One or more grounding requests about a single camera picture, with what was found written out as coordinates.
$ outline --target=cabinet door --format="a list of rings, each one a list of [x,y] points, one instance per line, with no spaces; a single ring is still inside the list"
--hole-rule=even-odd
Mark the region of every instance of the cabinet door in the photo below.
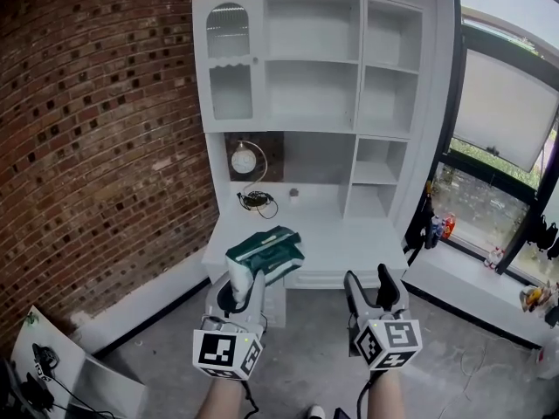
[[[265,130],[263,0],[192,0],[205,132]]]

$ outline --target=window frame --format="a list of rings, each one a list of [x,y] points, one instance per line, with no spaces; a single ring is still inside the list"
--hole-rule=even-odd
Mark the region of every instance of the window frame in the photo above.
[[[428,176],[432,182],[439,163],[452,166],[466,174],[473,176],[483,182],[495,186],[495,188],[509,194],[510,196],[527,204],[528,211],[521,221],[513,238],[506,247],[505,254],[496,268],[500,275],[506,274],[524,285],[538,285],[541,281],[511,266],[516,255],[521,251],[527,241],[528,232],[543,214],[549,202],[557,181],[559,181],[559,135],[556,136],[554,147],[549,157],[538,190],[531,188],[524,182],[514,179],[499,169],[476,160],[475,158],[462,154],[450,148],[456,119],[458,118],[460,100],[466,73],[466,55],[468,49],[485,54],[491,58],[500,60],[525,73],[534,76],[548,86],[559,92],[559,69],[555,68],[545,59],[534,55],[534,53],[515,45],[504,38],[500,38],[489,32],[463,24],[460,0],[455,3],[455,32],[454,52],[452,55],[452,71],[449,84],[449,93],[445,107],[443,126],[435,149],[433,163]],[[556,111],[556,120],[559,119],[559,108]],[[416,213],[424,205],[426,194],[422,194]],[[463,251],[464,253],[484,261],[487,253],[482,250],[473,250],[477,247],[452,236],[441,239],[445,244]]]

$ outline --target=concrete floor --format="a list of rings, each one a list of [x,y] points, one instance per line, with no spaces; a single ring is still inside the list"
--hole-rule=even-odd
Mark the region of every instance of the concrete floor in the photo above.
[[[105,361],[149,388],[142,419],[190,419],[210,379],[192,367],[192,330],[206,291],[110,354]],[[540,419],[559,403],[555,381],[537,380],[531,353],[411,296],[423,351],[400,371],[408,419]],[[287,327],[270,328],[250,380],[260,418],[295,418],[319,403],[355,418],[367,369],[348,357],[342,291],[287,291]],[[249,411],[245,402],[243,413]]]

